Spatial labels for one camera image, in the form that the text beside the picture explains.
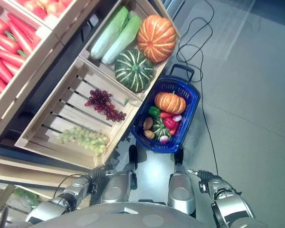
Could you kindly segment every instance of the bell pepper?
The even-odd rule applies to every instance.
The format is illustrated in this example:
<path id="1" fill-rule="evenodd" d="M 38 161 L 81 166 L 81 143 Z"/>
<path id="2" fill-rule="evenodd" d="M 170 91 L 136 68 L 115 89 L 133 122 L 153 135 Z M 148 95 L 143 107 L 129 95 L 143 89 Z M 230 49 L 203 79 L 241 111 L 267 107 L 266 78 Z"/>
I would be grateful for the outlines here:
<path id="1" fill-rule="evenodd" d="M 175 135 L 178 126 L 179 126 L 179 122 L 176 122 L 174 128 L 169 131 L 169 134 L 170 134 L 170 135 Z"/>
<path id="2" fill-rule="evenodd" d="M 163 124 L 166 126 L 166 128 L 172 130 L 176 125 L 176 122 L 171 117 L 167 117 L 163 120 Z"/>
<path id="3" fill-rule="evenodd" d="M 160 115 L 160 109 L 156 106 L 151 106 L 149 109 L 149 115 L 152 117 L 158 117 Z"/>
<path id="4" fill-rule="evenodd" d="M 166 113 L 166 112 L 161 112 L 160 113 L 160 118 L 166 118 L 166 117 L 173 117 L 174 116 L 174 114 L 172 114 L 172 113 Z"/>

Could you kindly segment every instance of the green bell pepper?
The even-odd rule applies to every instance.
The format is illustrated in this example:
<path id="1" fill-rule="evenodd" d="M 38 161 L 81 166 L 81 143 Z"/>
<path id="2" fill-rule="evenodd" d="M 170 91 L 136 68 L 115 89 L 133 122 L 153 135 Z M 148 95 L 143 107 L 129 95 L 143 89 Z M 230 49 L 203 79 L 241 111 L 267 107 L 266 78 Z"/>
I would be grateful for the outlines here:
<path id="1" fill-rule="evenodd" d="M 156 106 L 151 106 L 149 109 L 149 115 L 152 117 L 158 117 L 160 115 L 160 109 Z"/>

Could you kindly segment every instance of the robot leg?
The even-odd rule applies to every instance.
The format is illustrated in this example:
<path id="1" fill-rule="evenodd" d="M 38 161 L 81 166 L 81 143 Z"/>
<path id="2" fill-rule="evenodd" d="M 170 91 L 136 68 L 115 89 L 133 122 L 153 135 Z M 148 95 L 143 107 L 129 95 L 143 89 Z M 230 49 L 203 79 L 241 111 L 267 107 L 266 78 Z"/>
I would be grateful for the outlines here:
<path id="1" fill-rule="evenodd" d="M 190 178 L 182 165 L 182 148 L 174 155 L 174 160 L 174 173 L 171 174 L 169 182 L 168 206 L 194 216 L 195 197 Z"/>
<path id="2" fill-rule="evenodd" d="M 131 145 L 129 148 L 129 163 L 123 171 L 118 172 L 107 184 L 102 196 L 101 203 L 127 202 L 130 191 L 137 189 L 137 149 Z"/>

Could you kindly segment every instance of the grape bunch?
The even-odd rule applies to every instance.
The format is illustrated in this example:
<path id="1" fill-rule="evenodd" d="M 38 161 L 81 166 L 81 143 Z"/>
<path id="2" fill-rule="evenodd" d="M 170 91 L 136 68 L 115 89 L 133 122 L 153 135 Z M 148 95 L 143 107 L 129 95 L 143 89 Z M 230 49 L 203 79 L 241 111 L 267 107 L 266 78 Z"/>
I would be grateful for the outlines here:
<path id="1" fill-rule="evenodd" d="M 85 106 L 92 106 L 94 110 L 100 114 L 106 115 L 106 120 L 112 120 L 113 122 L 120 122 L 124 120 L 126 113 L 119 112 L 115 110 L 115 105 L 112 104 L 110 97 L 112 94 L 109 94 L 107 91 L 100 91 L 99 89 L 90 91 L 90 98 L 85 103 Z"/>

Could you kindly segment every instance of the orange pumpkin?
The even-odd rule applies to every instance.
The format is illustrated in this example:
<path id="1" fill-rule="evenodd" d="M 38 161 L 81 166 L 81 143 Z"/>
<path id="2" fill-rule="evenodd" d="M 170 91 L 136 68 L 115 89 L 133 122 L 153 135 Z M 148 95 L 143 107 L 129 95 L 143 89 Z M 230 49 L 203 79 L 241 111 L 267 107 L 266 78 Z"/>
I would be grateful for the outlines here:
<path id="1" fill-rule="evenodd" d="M 171 21 L 158 15 L 148 16 L 137 35 L 138 48 L 154 63 L 162 62 L 172 54 L 175 39 Z"/>
<path id="2" fill-rule="evenodd" d="M 186 109 L 186 101 L 176 94 L 160 92 L 154 102 L 159 109 L 168 113 L 181 114 Z"/>

